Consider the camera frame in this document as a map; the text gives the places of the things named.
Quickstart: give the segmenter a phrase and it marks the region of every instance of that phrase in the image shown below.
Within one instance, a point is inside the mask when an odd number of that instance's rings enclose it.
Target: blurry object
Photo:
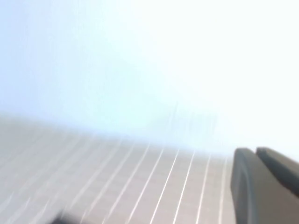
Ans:
[[[231,191],[237,224],[299,223],[298,171],[299,164],[273,150],[236,149]]]

